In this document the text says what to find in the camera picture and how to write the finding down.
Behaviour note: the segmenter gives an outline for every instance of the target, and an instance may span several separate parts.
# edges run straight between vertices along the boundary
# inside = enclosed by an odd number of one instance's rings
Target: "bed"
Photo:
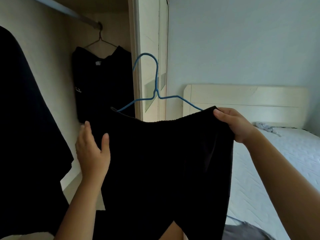
[[[187,85],[184,98],[206,109],[213,105],[237,109],[250,122],[266,122],[281,135],[261,130],[286,159],[320,191],[320,138],[302,129],[308,91],[302,87]],[[184,102],[183,116],[197,110]],[[277,240],[289,239],[246,147],[234,143],[228,215],[249,222]],[[227,218],[226,224],[237,224]]]

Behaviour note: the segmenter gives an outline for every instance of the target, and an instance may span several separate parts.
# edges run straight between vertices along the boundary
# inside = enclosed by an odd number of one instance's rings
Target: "left hand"
[[[110,165],[109,134],[103,135],[100,150],[94,141],[90,123],[86,121],[81,125],[75,148],[82,171],[82,180],[94,181],[102,185]]]

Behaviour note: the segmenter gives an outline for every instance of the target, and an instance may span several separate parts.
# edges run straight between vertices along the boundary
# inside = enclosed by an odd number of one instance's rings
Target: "hand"
[[[258,132],[245,117],[233,108],[219,107],[218,109],[214,109],[213,114],[218,120],[226,122],[229,125],[235,134],[234,140],[236,142],[245,143],[255,132]]]
[[[102,185],[110,165],[109,135],[107,133],[103,135],[100,150],[94,141],[90,123],[86,121],[81,125],[75,148],[81,166],[82,180]]]

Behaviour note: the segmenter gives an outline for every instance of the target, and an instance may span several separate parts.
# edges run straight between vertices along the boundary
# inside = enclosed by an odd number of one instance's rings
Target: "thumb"
[[[227,124],[231,124],[233,120],[233,116],[225,114],[218,109],[214,109],[213,114],[219,121],[226,122]]]
[[[101,153],[102,154],[109,154],[110,149],[109,149],[109,134],[105,133],[102,137],[101,141]]]

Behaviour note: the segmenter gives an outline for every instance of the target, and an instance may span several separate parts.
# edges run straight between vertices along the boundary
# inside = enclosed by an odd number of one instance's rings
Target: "mattress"
[[[320,191],[320,138],[302,129],[260,130],[285,158]],[[246,147],[234,143],[228,215],[257,226],[277,240],[289,240]],[[237,224],[227,218],[226,224]]]

